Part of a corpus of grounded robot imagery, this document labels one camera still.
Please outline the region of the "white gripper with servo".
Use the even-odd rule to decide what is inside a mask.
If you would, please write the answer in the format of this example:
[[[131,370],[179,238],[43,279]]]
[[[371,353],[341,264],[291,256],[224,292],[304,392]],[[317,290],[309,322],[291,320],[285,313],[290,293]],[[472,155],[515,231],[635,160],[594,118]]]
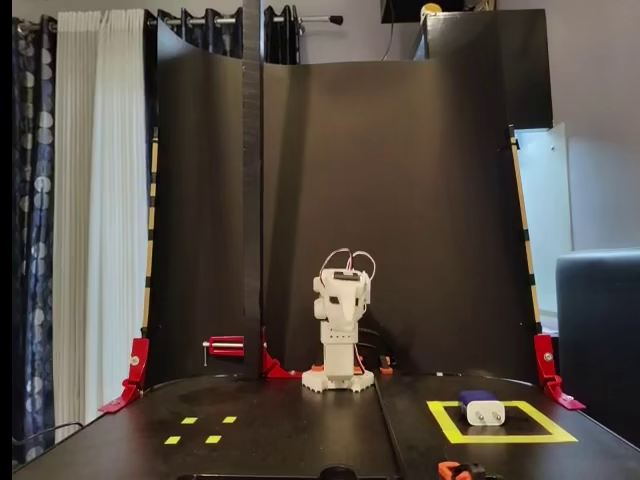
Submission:
[[[366,271],[322,271],[319,274],[319,312],[327,313],[335,328],[354,328],[370,304],[371,278]]]

